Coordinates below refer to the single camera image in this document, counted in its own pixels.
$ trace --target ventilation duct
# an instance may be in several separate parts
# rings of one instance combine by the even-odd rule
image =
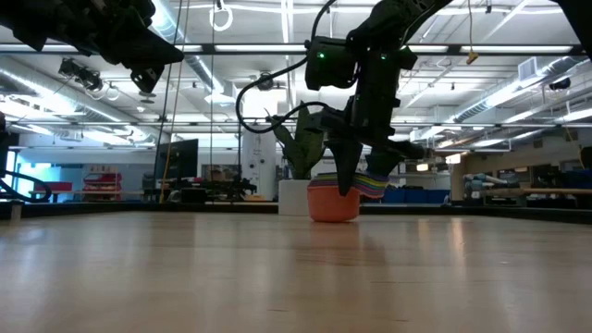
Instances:
[[[462,106],[461,111],[454,115],[453,121],[456,123],[463,122],[470,117],[510,101],[512,98],[527,92],[534,86],[552,83],[577,65],[583,62],[589,62],[587,57],[566,56],[550,63],[548,62],[546,66],[541,67],[540,64],[544,60],[541,60],[541,58],[534,58],[534,60],[536,60],[533,64],[534,72],[531,72],[527,76],[522,73],[524,80],[520,80],[519,76],[515,76],[489,89],[483,93],[478,102],[472,102]],[[527,60],[527,62],[529,64],[533,63],[533,59]]]
[[[589,63],[590,60],[584,56],[565,56],[559,59],[550,60],[548,57],[537,57],[534,60],[531,58],[527,60],[529,67],[534,66],[532,72],[528,75],[524,73],[522,68],[521,75],[526,80],[520,80],[519,75],[503,81],[495,87],[483,92],[481,96],[469,103],[461,105],[460,111],[451,116],[446,123],[461,123],[470,117],[486,112],[502,105],[511,99],[528,92],[530,89],[544,84],[550,84],[555,80],[564,79],[571,76],[573,69]],[[440,133],[442,128],[419,129],[414,131],[417,140],[425,140]]]
[[[153,0],[156,7],[156,13],[152,17],[152,28],[166,41],[174,44],[190,43],[186,38],[186,31],[177,26],[177,15],[173,14],[173,9],[167,0]],[[195,72],[210,93],[222,93],[224,87],[204,61],[197,55],[185,55],[185,63]]]
[[[82,106],[90,114],[100,115],[109,121],[138,121],[125,112],[119,111],[103,102],[95,101],[83,92],[79,92],[64,83],[54,80],[38,71],[7,56],[0,56],[0,79],[10,80],[18,85],[29,87],[42,98],[51,98],[59,105],[74,109]],[[158,137],[159,131],[153,128],[143,128],[145,134]]]

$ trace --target cable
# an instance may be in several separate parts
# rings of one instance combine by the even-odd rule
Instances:
[[[326,2],[323,7],[321,8],[321,10],[318,12],[318,14],[316,14],[316,18],[314,19],[314,24],[313,24],[313,31],[311,33],[311,41],[315,38],[316,36],[316,29],[318,28],[318,24],[321,20],[321,18],[323,17],[323,15],[325,14],[325,12],[328,11],[328,9],[331,7],[331,5],[333,5],[335,3],[335,1],[337,0],[329,0],[328,2]],[[249,84],[247,84],[246,87],[242,88],[242,90],[239,93],[239,96],[237,96],[237,102],[235,105],[235,109],[236,109],[236,113],[237,113],[237,120],[240,122],[240,124],[247,129],[249,132],[255,133],[255,134],[264,134],[264,133],[268,133],[272,130],[275,130],[276,128],[278,128],[282,123],[284,123],[288,118],[290,118],[293,114],[295,114],[296,112],[304,109],[305,107],[308,106],[313,106],[313,105],[318,105],[318,106],[323,106],[325,108],[329,108],[329,105],[322,103],[322,102],[308,102],[308,103],[304,103],[301,105],[296,106],[295,108],[293,108],[291,111],[289,111],[286,115],[284,115],[283,117],[279,118],[277,120],[277,123],[271,125],[270,127],[268,127],[267,129],[254,129],[252,127],[250,127],[249,125],[247,125],[247,123],[244,121],[244,118],[242,117],[242,112],[241,112],[241,100],[242,97],[244,96],[245,93],[247,93],[252,87],[255,87],[265,81],[268,80],[272,80],[274,78],[277,78],[278,76],[284,75],[288,72],[293,71],[296,68],[301,67],[302,65],[306,64],[306,62],[308,61],[308,58],[305,57],[303,60],[299,61],[298,63],[289,66],[287,68],[284,68],[276,73],[273,73],[269,76],[265,76],[260,78],[259,80],[253,81]]]
[[[469,2],[469,43],[471,44],[471,53],[473,52],[473,9],[471,8],[471,0]]]
[[[181,6],[183,6],[183,0],[180,0],[179,3]],[[179,11],[179,13],[177,14],[177,24],[175,25],[175,36],[174,36],[174,42],[173,42],[173,46],[177,44],[177,36],[179,35],[179,24],[181,21],[181,11]],[[160,154],[160,141],[162,139],[162,135],[163,135],[163,131],[165,130],[165,120],[167,119],[167,102],[168,102],[168,88],[170,86],[170,75],[172,73],[173,70],[173,65],[168,65],[168,75],[166,78],[166,88],[165,88],[165,103],[163,106],[163,114],[161,116],[161,122],[160,122],[160,131],[158,133],[158,142],[156,143],[156,157],[154,158],[154,180],[153,180],[153,189],[156,189],[156,167],[158,166],[158,156]],[[171,133],[170,135],[170,142],[173,140],[173,133]],[[163,179],[163,183],[161,183],[160,185],[163,189],[164,189],[164,179]]]
[[[26,203],[38,204],[38,203],[47,203],[49,201],[49,197],[52,196],[52,189],[50,189],[49,186],[47,186],[47,184],[45,184],[45,182],[43,182],[39,179],[35,179],[31,176],[27,176],[27,175],[19,174],[18,172],[12,172],[12,171],[7,171],[7,170],[5,170],[5,173],[8,176],[12,176],[14,178],[25,179],[25,180],[32,181],[33,183],[40,184],[43,187],[43,189],[45,190],[45,195],[43,196],[43,198],[35,199],[35,198],[31,198],[31,197],[22,195],[22,194],[18,193],[17,191],[14,191],[10,187],[10,185],[6,184],[3,180],[0,179],[0,187],[3,188],[6,191],[6,193],[12,195],[16,199],[20,199]]]
[[[189,23],[189,9],[187,8],[186,10],[186,14],[185,14],[185,27],[184,27],[184,31],[187,31],[187,25]],[[185,43],[187,42],[187,36],[183,35],[183,45],[181,46],[181,52],[185,52]],[[181,71],[183,70],[183,62],[180,63],[179,65],[179,74],[177,76],[177,93],[175,94],[175,104],[173,106],[173,119],[171,120],[171,128],[170,128],[170,135],[171,135],[171,140],[168,141],[168,149],[166,152],[166,164],[165,164],[165,174],[163,175],[163,179],[167,178],[167,174],[168,174],[168,167],[170,166],[170,152],[172,150],[173,147],[173,133],[175,132],[175,118],[177,117],[177,105],[179,102],[179,93],[181,91],[180,89],[180,84],[181,84]],[[161,186],[160,189],[160,203],[162,204],[165,201],[165,187]]]

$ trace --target computer monitor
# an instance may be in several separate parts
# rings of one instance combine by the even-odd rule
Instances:
[[[170,161],[166,179],[197,177],[197,153],[199,140],[173,142],[170,148]],[[167,165],[168,143],[161,144],[156,158],[156,179],[162,179]]]

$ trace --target orange bowl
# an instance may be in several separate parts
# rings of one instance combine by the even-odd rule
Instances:
[[[309,188],[308,210],[314,222],[353,220],[360,214],[360,192],[351,189],[342,197],[337,186]]]

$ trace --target light fixture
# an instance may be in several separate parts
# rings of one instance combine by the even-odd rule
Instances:
[[[461,155],[454,154],[446,157],[446,164],[448,165],[455,165],[461,163]]]
[[[409,48],[414,53],[446,53],[448,52],[447,45],[409,45]]]
[[[30,46],[26,44],[18,43],[1,43],[0,52],[36,52]],[[43,52],[68,52],[78,53],[78,50],[74,46],[66,44],[46,44],[43,47]]]
[[[306,52],[303,44],[224,44],[214,48],[217,52]]]
[[[121,139],[118,136],[108,134],[108,133],[103,133],[100,131],[84,132],[84,136],[91,139],[91,140],[95,140],[97,142],[104,142],[104,143],[113,144],[113,145],[130,144],[130,142],[125,139]]]
[[[521,140],[521,139],[525,139],[525,138],[528,138],[530,136],[533,136],[533,135],[535,135],[537,133],[539,133],[539,130],[533,130],[533,131],[526,132],[524,134],[517,135],[513,139],[514,140]]]
[[[587,117],[592,117],[592,108],[582,110],[582,111],[572,112],[572,113],[567,114],[563,117],[559,117],[559,118],[555,119],[554,122],[561,124],[564,122],[576,121],[576,120],[587,118]]]
[[[565,54],[574,49],[570,45],[473,45],[477,53],[518,53],[518,54]],[[461,47],[461,53],[470,53],[471,46]]]
[[[42,127],[35,126],[35,125],[28,125],[28,126],[12,125],[12,127],[15,129],[28,130],[28,131],[32,131],[32,132],[43,134],[43,135],[53,135],[53,133],[51,131],[49,131],[48,129],[44,129]]]
[[[488,146],[492,146],[498,143],[502,143],[504,140],[503,139],[490,139],[490,140],[483,140],[480,142],[475,142],[473,143],[474,147],[488,147]]]
[[[204,100],[208,103],[214,104],[235,104],[236,99],[234,97],[226,96],[222,93],[213,93],[204,97]]]
[[[421,164],[421,165],[417,165],[416,168],[417,168],[417,171],[424,172],[424,171],[429,170],[429,165],[427,165],[427,164]]]
[[[524,119],[526,119],[526,118],[528,118],[528,117],[530,117],[530,116],[532,116],[534,114],[535,113],[532,112],[532,111],[525,111],[525,112],[520,113],[520,114],[518,114],[516,116],[509,117],[506,120],[504,120],[503,122],[504,122],[504,124],[513,123],[513,122],[516,122],[516,121],[524,120]]]
[[[204,50],[201,45],[194,44],[175,45],[175,47],[183,52],[202,52]]]
[[[440,143],[440,144],[438,145],[438,148],[446,148],[446,147],[450,147],[450,146],[452,146],[453,144],[454,144],[454,141],[453,141],[453,140],[446,140],[446,141],[444,141],[444,142]]]

